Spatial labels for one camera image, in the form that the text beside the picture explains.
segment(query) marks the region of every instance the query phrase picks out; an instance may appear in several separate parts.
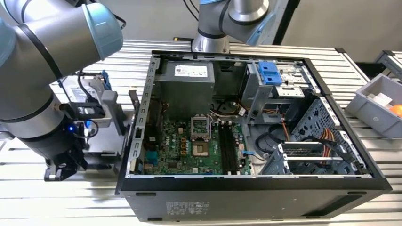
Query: white sticker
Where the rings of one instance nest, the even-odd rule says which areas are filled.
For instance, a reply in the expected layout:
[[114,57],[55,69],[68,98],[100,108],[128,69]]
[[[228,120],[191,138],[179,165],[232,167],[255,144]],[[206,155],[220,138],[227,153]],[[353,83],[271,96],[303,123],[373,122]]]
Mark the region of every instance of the white sticker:
[[175,76],[207,78],[207,66],[178,65],[175,67]]
[[[87,100],[87,94],[83,92],[82,88],[79,86],[68,86],[67,88],[72,92],[72,96],[69,96],[71,97],[71,101],[73,101],[73,102],[82,102],[82,103],[86,102],[86,100]],[[95,91],[95,89],[92,87],[90,87],[90,86],[84,86],[84,89],[88,91],[88,93],[91,94],[91,96],[94,98],[96,98],[96,91]]]
[[200,215],[207,214],[210,202],[167,202],[170,215]]
[[243,116],[244,113],[246,113],[246,109],[244,109],[244,108],[240,108],[240,110],[239,110],[239,115]]

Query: orange object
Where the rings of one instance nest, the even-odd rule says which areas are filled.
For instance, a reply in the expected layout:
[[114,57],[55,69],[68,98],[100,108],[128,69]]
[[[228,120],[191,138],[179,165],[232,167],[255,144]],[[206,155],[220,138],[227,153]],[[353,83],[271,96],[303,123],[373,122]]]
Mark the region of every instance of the orange object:
[[402,105],[395,105],[390,108],[390,111],[394,112],[399,117],[402,117]]

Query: side panel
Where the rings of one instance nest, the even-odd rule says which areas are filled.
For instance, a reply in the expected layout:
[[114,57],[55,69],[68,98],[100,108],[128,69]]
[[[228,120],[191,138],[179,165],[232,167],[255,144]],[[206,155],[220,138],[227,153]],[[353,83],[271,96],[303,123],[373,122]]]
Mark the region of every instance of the side panel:
[[379,191],[159,191],[123,192],[140,221],[331,218]]

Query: white wall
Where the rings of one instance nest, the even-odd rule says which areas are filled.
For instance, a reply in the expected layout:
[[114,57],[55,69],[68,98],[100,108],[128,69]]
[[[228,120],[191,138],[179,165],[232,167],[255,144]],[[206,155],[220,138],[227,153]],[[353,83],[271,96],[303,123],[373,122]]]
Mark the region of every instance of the white wall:
[[302,0],[283,45],[342,47],[355,61],[402,50],[402,0]]
[[126,19],[124,39],[172,40],[174,37],[194,38],[198,34],[198,22],[182,0],[99,0],[99,2]]

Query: green circuit board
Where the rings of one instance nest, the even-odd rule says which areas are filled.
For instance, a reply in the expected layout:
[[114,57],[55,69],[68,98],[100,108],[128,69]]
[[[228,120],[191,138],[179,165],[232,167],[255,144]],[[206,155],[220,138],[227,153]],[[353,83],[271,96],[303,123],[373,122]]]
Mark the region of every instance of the green circuit board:
[[[235,156],[238,157],[239,145],[244,142],[239,136],[243,136],[240,125],[232,126]],[[248,161],[239,172],[242,175],[250,175]],[[152,170],[146,169],[146,174],[152,175],[222,175],[222,153],[219,144],[218,125],[211,125],[211,139],[204,142],[191,141],[191,121],[166,121],[163,123],[162,143],[158,151],[158,163]]]

